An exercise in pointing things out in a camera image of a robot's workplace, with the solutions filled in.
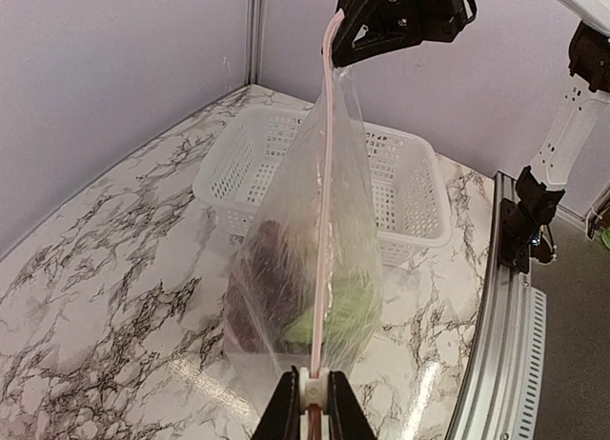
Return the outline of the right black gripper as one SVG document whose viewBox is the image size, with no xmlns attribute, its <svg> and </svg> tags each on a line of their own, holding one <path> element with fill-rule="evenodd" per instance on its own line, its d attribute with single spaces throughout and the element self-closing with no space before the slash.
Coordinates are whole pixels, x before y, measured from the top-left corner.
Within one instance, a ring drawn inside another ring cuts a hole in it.
<svg viewBox="0 0 610 440">
<path fill-rule="evenodd" d="M 332 43 L 332 62 L 357 62 L 419 45 L 449 43 L 477 17 L 475 0 L 338 0 L 344 19 Z"/>
</svg>

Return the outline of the dark red toy grapes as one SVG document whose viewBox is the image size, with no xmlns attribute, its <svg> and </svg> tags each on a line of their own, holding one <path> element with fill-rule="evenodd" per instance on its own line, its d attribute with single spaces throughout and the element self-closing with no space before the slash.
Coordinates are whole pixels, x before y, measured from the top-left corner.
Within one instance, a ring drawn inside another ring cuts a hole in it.
<svg viewBox="0 0 610 440">
<path fill-rule="evenodd" d="M 275 220 L 259 225 L 234 262 L 225 295 L 225 319 L 239 350 L 303 353 L 311 335 L 289 328 L 313 305 L 304 266 L 291 253 Z"/>
</svg>

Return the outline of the white plastic basket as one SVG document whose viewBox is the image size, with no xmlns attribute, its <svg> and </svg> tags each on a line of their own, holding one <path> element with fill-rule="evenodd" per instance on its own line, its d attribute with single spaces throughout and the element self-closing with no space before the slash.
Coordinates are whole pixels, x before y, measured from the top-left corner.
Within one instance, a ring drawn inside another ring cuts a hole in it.
<svg viewBox="0 0 610 440">
<path fill-rule="evenodd" d="M 258 106 L 241 111 L 221 132 L 200 164 L 193 194 L 213 207 L 226 231 L 248 232 L 306 116 Z M 365 133 L 383 263 L 397 267 L 422 250 L 445 246 L 451 239 L 451 212 L 431 145 L 371 123 Z"/>
</svg>

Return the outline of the right aluminium frame post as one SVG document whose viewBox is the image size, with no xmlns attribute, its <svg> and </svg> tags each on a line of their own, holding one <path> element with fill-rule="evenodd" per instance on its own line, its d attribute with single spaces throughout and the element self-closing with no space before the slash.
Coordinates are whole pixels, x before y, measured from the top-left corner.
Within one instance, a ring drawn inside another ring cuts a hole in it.
<svg viewBox="0 0 610 440">
<path fill-rule="evenodd" d="M 261 70 L 264 0 L 248 0 L 245 83 L 257 84 Z"/>
</svg>

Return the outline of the clear zip top bag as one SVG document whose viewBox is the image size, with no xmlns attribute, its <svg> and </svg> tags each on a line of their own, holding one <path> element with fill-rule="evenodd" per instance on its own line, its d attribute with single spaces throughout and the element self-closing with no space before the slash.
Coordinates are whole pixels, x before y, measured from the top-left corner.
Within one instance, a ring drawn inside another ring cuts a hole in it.
<svg viewBox="0 0 610 440">
<path fill-rule="evenodd" d="M 242 245 L 263 222 L 280 224 L 291 253 L 315 282 L 314 350 L 304 355 L 239 350 L 223 308 L 225 354 L 260 418 L 281 375 L 300 371 L 300 439 L 319 438 L 322 423 L 328 421 L 329 372 L 342 371 L 348 379 L 370 342 L 353 360 L 321 358 L 322 318 L 332 274 L 341 268 L 382 271 L 366 135 L 351 71 L 331 65 L 323 50 L 335 17 L 322 41 L 321 94 L 281 160 Z"/>
</svg>

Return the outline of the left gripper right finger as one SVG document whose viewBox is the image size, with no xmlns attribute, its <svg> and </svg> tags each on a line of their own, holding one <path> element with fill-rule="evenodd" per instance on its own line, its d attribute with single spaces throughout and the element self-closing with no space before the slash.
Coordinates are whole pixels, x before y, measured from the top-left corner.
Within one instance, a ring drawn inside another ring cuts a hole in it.
<svg viewBox="0 0 610 440">
<path fill-rule="evenodd" d="M 326 413 L 332 440 L 375 440 L 375 434 L 342 371 L 328 374 Z"/>
</svg>

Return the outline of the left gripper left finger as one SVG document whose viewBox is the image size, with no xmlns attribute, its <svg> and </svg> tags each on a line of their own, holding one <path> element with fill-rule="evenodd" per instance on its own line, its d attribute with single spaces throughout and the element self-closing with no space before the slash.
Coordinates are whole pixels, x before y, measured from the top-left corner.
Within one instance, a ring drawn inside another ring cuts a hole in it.
<svg viewBox="0 0 610 440">
<path fill-rule="evenodd" d="M 299 440 L 301 432 L 300 371 L 284 372 L 263 411 L 252 440 Z"/>
</svg>

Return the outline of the front aluminium rail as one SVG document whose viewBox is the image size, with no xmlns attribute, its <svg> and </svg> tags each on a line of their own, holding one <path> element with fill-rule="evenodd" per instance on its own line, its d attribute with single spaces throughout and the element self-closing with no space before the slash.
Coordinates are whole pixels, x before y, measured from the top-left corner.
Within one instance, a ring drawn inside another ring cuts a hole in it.
<svg viewBox="0 0 610 440">
<path fill-rule="evenodd" d="M 516 180 L 494 178 L 492 228 L 474 344 L 448 439 L 532 439 L 543 376 L 546 295 L 499 262 L 500 205 Z"/>
</svg>

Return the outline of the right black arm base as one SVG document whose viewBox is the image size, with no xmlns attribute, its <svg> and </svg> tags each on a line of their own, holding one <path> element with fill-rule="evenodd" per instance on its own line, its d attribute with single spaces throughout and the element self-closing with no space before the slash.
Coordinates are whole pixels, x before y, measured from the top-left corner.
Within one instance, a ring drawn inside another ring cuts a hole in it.
<svg viewBox="0 0 610 440">
<path fill-rule="evenodd" d="M 514 192 L 517 201 L 502 198 L 500 202 L 499 261 L 504 267 L 528 274 L 530 259 L 538 258 L 532 247 L 539 247 L 541 228 L 554 219 L 565 190 L 547 189 L 528 166 L 521 171 Z"/>
</svg>

